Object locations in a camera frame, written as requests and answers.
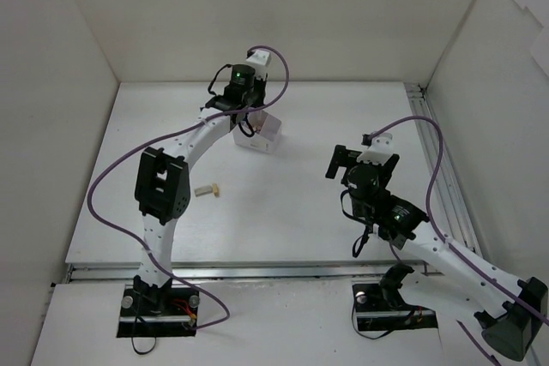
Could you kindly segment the white three-compartment organizer box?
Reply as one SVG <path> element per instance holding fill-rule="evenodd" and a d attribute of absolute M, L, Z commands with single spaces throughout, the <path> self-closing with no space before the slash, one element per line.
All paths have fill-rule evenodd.
<path fill-rule="evenodd" d="M 255 111 L 232 131 L 232 137 L 237 146 L 271 154 L 278 147 L 281 132 L 282 121 L 278 117 Z"/>

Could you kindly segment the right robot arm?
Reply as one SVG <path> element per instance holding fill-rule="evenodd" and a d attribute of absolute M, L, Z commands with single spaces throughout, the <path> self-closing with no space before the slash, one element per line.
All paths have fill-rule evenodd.
<path fill-rule="evenodd" d="M 325 177 L 343 173 L 341 197 L 351 203 L 344 215 L 364 228 L 353 255 L 375 237 L 436 268 L 476 303 L 473 318 L 487 345 L 509 360 L 522 361 L 547 320 L 547 284 L 492 265 L 438 229 L 428 212 L 392 194 L 388 184 L 399 160 L 387 141 L 363 151 L 334 148 Z"/>

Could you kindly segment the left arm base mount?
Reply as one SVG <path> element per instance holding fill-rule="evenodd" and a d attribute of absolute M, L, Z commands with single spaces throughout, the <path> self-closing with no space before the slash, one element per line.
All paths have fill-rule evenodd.
<path fill-rule="evenodd" d="M 127 286 L 119 310 L 117 338 L 194 337 L 199 303 L 199 292 L 189 287 L 170 288 L 158 303 L 153 303 Z"/>

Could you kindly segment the yellow eraser with sleeve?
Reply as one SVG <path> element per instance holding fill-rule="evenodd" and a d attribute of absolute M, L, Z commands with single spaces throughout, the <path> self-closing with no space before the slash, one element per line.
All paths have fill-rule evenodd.
<path fill-rule="evenodd" d="M 212 193 L 216 198 L 220 197 L 220 187 L 217 183 L 212 184 Z"/>

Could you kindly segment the aluminium frame rail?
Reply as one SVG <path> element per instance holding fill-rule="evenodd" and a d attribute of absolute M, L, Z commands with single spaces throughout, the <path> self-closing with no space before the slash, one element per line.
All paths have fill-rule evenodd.
<path fill-rule="evenodd" d="M 80 269 L 130 269 L 141 251 L 142 233 L 134 198 L 138 158 L 125 153 L 159 135 L 196 122 L 208 94 L 202 83 L 124 83 L 118 89 L 94 167 L 98 183 L 84 204 L 67 261 Z M 193 186 L 216 182 L 220 199 L 195 199 L 178 223 L 173 262 L 179 267 L 357 266 L 389 259 L 389 249 L 370 241 L 358 260 L 351 242 L 358 227 L 339 209 L 340 185 L 324 174 L 334 146 L 356 146 L 363 132 L 393 124 L 401 161 L 390 188 L 423 206 L 433 170 L 438 170 L 432 210 L 442 231 L 471 250 L 479 245 L 462 203 L 451 165 L 436 161 L 437 137 L 418 92 L 398 82 L 298 82 L 271 113 L 282 121 L 273 153 L 214 144 L 191 173 Z"/>

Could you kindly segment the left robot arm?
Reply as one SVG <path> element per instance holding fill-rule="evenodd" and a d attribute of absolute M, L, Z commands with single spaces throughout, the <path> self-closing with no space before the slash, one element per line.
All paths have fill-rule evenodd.
<path fill-rule="evenodd" d="M 171 305 L 172 245 L 178 219 L 190 204 L 190 171 L 210 147 L 245 119 L 236 111 L 259 107 L 265 99 L 265 63 L 235 64 L 228 85 L 200 110 L 199 128 L 148 147 L 140 158 L 135 198 L 144 224 L 142 262 L 133 290 L 146 316 L 163 315 Z"/>

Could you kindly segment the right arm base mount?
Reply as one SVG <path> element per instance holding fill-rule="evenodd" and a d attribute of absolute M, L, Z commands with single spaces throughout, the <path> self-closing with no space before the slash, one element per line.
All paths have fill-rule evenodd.
<path fill-rule="evenodd" d="M 424 306 L 405 303 L 399 292 L 389 303 L 378 284 L 352 284 L 351 321 L 354 330 L 369 340 L 395 332 L 437 329 L 436 312 Z"/>

